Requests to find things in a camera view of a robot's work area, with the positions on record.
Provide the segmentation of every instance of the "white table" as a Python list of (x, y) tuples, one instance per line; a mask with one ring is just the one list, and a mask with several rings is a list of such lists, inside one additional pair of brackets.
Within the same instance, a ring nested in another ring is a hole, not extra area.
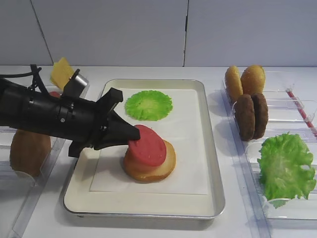
[[(187, 230), (159, 230), (123, 228), (131, 227), (134, 221), (125, 224), (118, 221), (102, 223), (91, 220), (83, 223), (81, 218), (73, 218), (67, 214), (62, 206), (61, 191), (65, 184), (69, 169), (74, 160), (67, 156), (70, 141), (64, 148), (48, 180), (45, 190), (34, 210), (23, 238), (55, 238), (55, 237), (126, 237), (132, 238), (251, 238), (250, 223), (246, 209), (250, 204), (244, 204), (242, 195), (247, 190), (240, 190), (231, 155), (233, 137), (226, 118), (226, 113), (220, 95), (221, 80), (226, 67), (79, 67), (81, 73), (90, 81), (90, 88), (86, 99), (96, 100), (104, 84), (115, 78), (142, 79), (195, 79), (204, 83), (213, 136), (216, 143), (219, 166), (223, 180), (226, 206), (224, 212), (214, 223), (203, 231)], [(298, 78), (294, 93), (302, 100), (317, 100), (317, 68), (265, 68), (268, 71), (293, 71), (301, 74)], [(43, 80), (48, 80), (52, 67), (44, 66), (41, 71)], [(28, 66), (0, 66), (0, 73), (28, 72)], [(274, 87), (275, 82), (267, 82), (268, 87)], [(273, 237), (317, 237), (317, 230), (274, 230)]]

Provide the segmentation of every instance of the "cheese slice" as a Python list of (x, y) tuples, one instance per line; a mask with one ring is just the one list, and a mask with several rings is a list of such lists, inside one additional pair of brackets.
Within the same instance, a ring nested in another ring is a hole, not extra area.
[(55, 62), (51, 72), (51, 82), (56, 85), (60, 90), (64, 90), (65, 85), (68, 83), (74, 70), (69, 65), (67, 59), (62, 57), (59, 62)]

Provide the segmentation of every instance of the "tray rim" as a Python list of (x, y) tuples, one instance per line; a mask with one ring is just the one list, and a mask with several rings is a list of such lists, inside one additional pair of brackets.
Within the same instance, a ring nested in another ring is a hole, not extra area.
[[(196, 83), (198, 84), (202, 91), (203, 91), (203, 100), (201, 101), (200, 99), (199, 102), (203, 103), (202, 107), (205, 107), (207, 110), (207, 115), (205, 115), (206, 117), (208, 117), (208, 127), (210, 128), (210, 138), (212, 140), (212, 146), (214, 148), (214, 153), (215, 153), (215, 163), (217, 166), (217, 176), (218, 176), (218, 181), (220, 181), (220, 184), (218, 184), (217, 186), (219, 187), (220, 193), (217, 196), (220, 196), (222, 198), (222, 205), (219, 208), (214, 208), (214, 213), (213, 215), (168, 215), (168, 214), (137, 214), (137, 213), (105, 213), (105, 212), (78, 212), (78, 211), (73, 211), (72, 209), (70, 209), (69, 207), (67, 207), (67, 204), (65, 202), (65, 197), (67, 195), (67, 190), (68, 187), (71, 183), (71, 180), (73, 178), (74, 175), (74, 171), (76, 169), (77, 166), (77, 162), (79, 161), (79, 159), (77, 160), (73, 171), (72, 171), (72, 175), (69, 177), (69, 180), (67, 182), (67, 184), (65, 185), (65, 190), (64, 190), (64, 194), (63, 194), (63, 206), (65, 208), (65, 210), (71, 214), (77, 215), (79, 217), (84, 217), (84, 216), (98, 216), (98, 215), (102, 215), (103, 217), (121, 217), (121, 218), (160, 218), (160, 219), (183, 219), (183, 220), (188, 220), (188, 219), (192, 219), (192, 220), (201, 220), (201, 221), (211, 221), (214, 218), (218, 217), (219, 215), (221, 215), (225, 209), (225, 195), (224, 195), (224, 189), (223, 189), (223, 183), (222, 183), (222, 178), (221, 178), (221, 173), (220, 173), (220, 167), (219, 167), (219, 162), (218, 162), (218, 156), (217, 156), (217, 152), (216, 152), (216, 147), (215, 147), (215, 143), (214, 143), (214, 138), (213, 138), (213, 134), (212, 134), (212, 126), (211, 126), (211, 119), (210, 119), (210, 113), (209, 113), (209, 109), (208, 109), (208, 101), (207, 101), (207, 96), (206, 96), (206, 90), (205, 90), (205, 86), (202, 82), (195, 80), (195, 79), (134, 79), (134, 78), (115, 78), (115, 79), (111, 79), (109, 81), (107, 81), (104, 85), (104, 87), (102, 88), (101, 93), (99, 94), (99, 98), (103, 95), (105, 89), (108, 87), (109, 84), (113, 83), (114, 81), (126, 81), (129, 80), (129, 82), (131, 81), (139, 81), (139, 82), (144, 82), (144, 81), (152, 81), (152, 82), (191, 82), (191, 83)], [(211, 188), (214, 187), (214, 182), (212, 179), (211, 182)]]

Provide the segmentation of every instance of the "white paper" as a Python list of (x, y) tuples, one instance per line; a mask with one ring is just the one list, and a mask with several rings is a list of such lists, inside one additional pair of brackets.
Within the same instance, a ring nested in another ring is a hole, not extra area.
[[(141, 91), (120, 89), (126, 100)], [(154, 183), (140, 183), (130, 178), (121, 162), (127, 146), (115, 146), (101, 150), (96, 173), (90, 191), (208, 194), (210, 182), (202, 134), (198, 95), (195, 90), (160, 90), (173, 101), (173, 110), (159, 121), (137, 121), (125, 114), (124, 104), (115, 111), (132, 125), (143, 124), (152, 128), (161, 138), (174, 146), (176, 167), (169, 177)]]

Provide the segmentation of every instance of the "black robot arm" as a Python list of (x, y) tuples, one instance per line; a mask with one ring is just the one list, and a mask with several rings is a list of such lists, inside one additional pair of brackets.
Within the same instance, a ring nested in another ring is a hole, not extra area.
[[(140, 139), (139, 130), (114, 111), (123, 102), (122, 91), (110, 88), (96, 102), (82, 99), (87, 81), (76, 70), (56, 98), (45, 88), (40, 70), (32, 64), (30, 73), (0, 75), (0, 126), (72, 140), (68, 155), (76, 158), (86, 147), (100, 150)], [(5, 79), (30, 75), (29, 87)]]

